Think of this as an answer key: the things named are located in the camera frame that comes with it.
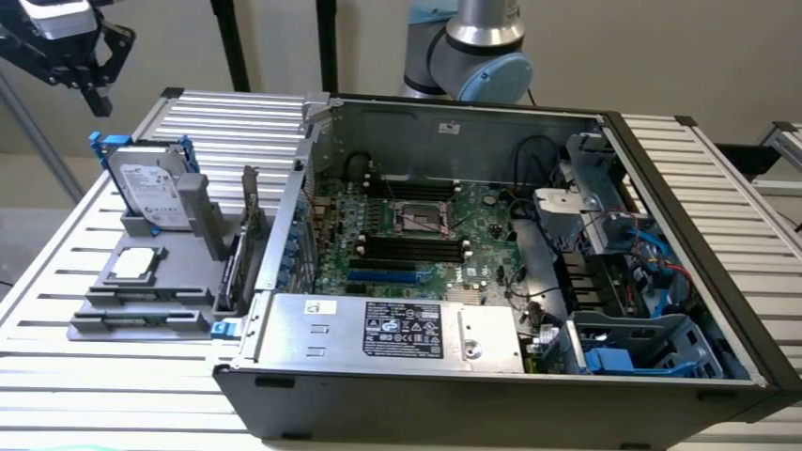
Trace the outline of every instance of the blue latch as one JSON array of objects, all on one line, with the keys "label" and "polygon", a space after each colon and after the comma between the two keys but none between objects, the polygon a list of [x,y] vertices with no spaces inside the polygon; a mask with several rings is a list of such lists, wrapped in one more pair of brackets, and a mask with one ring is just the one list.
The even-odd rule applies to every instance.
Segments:
[{"label": "blue latch", "polygon": [[212,325],[209,336],[213,340],[238,340],[238,323],[230,321],[217,321]]},{"label": "blue latch", "polygon": [[673,368],[635,368],[627,350],[596,348],[585,352],[587,370],[608,376],[663,376],[684,378],[692,376],[696,364],[684,362]]}]

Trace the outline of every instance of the pcie slot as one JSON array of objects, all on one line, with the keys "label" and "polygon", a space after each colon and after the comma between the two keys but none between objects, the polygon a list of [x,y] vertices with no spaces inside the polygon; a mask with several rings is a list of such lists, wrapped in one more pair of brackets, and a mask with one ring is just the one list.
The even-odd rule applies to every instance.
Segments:
[{"label": "pcie slot", "polygon": [[346,278],[352,282],[377,284],[416,285],[420,282],[420,276],[414,272],[400,271],[349,271]]},{"label": "pcie slot", "polygon": [[373,260],[369,258],[354,258],[348,261],[348,267],[352,270],[378,270],[378,271],[413,271],[414,263],[410,261]]}]

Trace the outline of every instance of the blue pcie slot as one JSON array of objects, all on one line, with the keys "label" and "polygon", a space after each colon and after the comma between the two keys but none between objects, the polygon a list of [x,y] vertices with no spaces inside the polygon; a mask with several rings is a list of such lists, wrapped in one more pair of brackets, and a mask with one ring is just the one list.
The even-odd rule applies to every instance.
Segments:
[{"label": "blue pcie slot", "polygon": [[352,282],[405,285],[417,285],[421,280],[416,272],[393,271],[349,271],[346,278]]}]

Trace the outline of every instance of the black cable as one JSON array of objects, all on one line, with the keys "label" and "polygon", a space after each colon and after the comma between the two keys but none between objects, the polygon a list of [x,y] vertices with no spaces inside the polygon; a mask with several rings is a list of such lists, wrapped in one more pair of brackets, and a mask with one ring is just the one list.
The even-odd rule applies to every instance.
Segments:
[{"label": "black cable", "polygon": [[[537,164],[537,171],[540,172],[540,177],[542,178],[544,184],[548,184],[548,181],[550,180],[550,176],[548,175],[548,173],[545,173],[545,170],[542,168],[542,163],[540,162],[540,157],[537,156],[536,153],[530,154],[530,160],[529,162],[533,161]],[[525,185],[528,183],[528,165],[525,166],[525,174],[524,174],[524,182],[521,183],[521,190],[525,189]]]},{"label": "black cable", "polygon": [[534,298],[537,296],[542,296],[544,294],[549,293],[550,291],[556,291],[557,289],[562,289],[562,287],[552,287],[552,288],[546,288],[542,291],[537,291],[533,294],[522,294],[518,293],[517,291],[514,291],[514,289],[512,289],[512,280],[514,280],[514,276],[518,274],[520,271],[522,271],[525,269],[525,266],[521,266],[513,273],[512,276],[506,279],[505,281],[505,290],[508,291],[508,293],[514,296],[516,298],[524,298],[525,300],[530,301],[530,298]]},{"label": "black cable", "polygon": [[542,239],[545,241],[545,245],[548,246],[548,249],[550,249],[550,252],[553,252],[553,255],[556,256],[556,258],[561,258],[561,254],[562,252],[560,251],[560,248],[556,246],[556,244],[553,243],[553,240],[550,239],[550,237],[545,234],[544,228],[542,228],[542,224],[540,222],[540,215],[537,214],[537,210],[532,209],[532,213],[533,215],[529,216],[528,214],[525,214],[524,210],[524,214],[520,217],[514,216],[514,206],[521,203],[521,204],[526,204],[529,205],[532,208],[534,207],[534,203],[528,200],[528,199],[522,199],[520,197],[517,197],[512,203],[509,204],[509,209],[508,209],[508,216],[509,216],[509,221],[516,220],[516,219],[525,219],[528,221],[530,221],[532,223],[534,223],[534,226],[537,227],[537,231],[540,232],[540,235],[542,236]]},{"label": "black cable", "polygon": [[[514,150],[513,150],[513,161],[512,161],[512,189],[516,190],[517,189],[517,164],[518,164],[518,160],[520,160],[520,155],[521,155],[521,149],[524,148],[525,144],[534,140],[534,139],[541,139],[544,141],[546,141],[546,143],[553,147],[553,149],[558,152],[558,145],[553,142],[553,140],[550,138],[548,138],[544,134],[532,134],[530,136],[528,136],[526,138],[524,138],[516,145],[514,145]],[[537,159],[537,164],[540,165],[540,168],[542,169],[542,162],[540,162],[540,160]]]},{"label": "black cable", "polygon": [[[793,221],[793,219],[791,219],[785,214],[780,213],[779,211],[776,212],[776,214],[779,214],[783,218],[785,218],[785,220],[791,223],[791,224],[796,224],[796,222]],[[795,233],[802,232],[802,223],[799,223],[799,225],[795,226],[793,230]]]},{"label": "black cable", "polygon": [[353,152],[350,152],[345,157],[345,163],[341,165],[341,181],[348,180],[348,169],[350,167],[350,160],[353,160],[353,157],[364,157],[366,158],[368,162],[373,159],[370,157],[370,154],[366,153],[364,150],[354,150]]},{"label": "black cable", "polygon": [[528,101],[530,101],[530,106],[537,106],[537,102],[534,102],[534,96],[530,94],[530,88],[525,90],[525,94],[528,94]]},{"label": "black cable", "polygon": [[464,221],[466,221],[473,214],[476,214],[476,210],[466,213],[464,217],[456,223],[453,223],[453,225],[450,226],[450,230],[454,230],[458,226],[461,226],[464,224]]}]

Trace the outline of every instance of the blue tab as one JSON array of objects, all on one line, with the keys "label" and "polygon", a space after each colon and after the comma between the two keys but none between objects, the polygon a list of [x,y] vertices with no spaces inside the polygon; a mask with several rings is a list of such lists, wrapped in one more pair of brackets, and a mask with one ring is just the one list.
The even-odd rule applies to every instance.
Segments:
[{"label": "blue tab", "polygon": [[130,136],[126,134],[109,134],[102,140],[102,144],[109,146],[126,146],[130,142]]},{"label": "blue tab", "polygon": [[218,321],[212,326],[209,336],[213,340],[224,340],[228,337],[228,330],[233,324],[230,322]]},{"label": "blue tab", "polygon": [[591,373],[625,375],[635,372],[627,350],[596,348],[585,352],[585,361]]}]

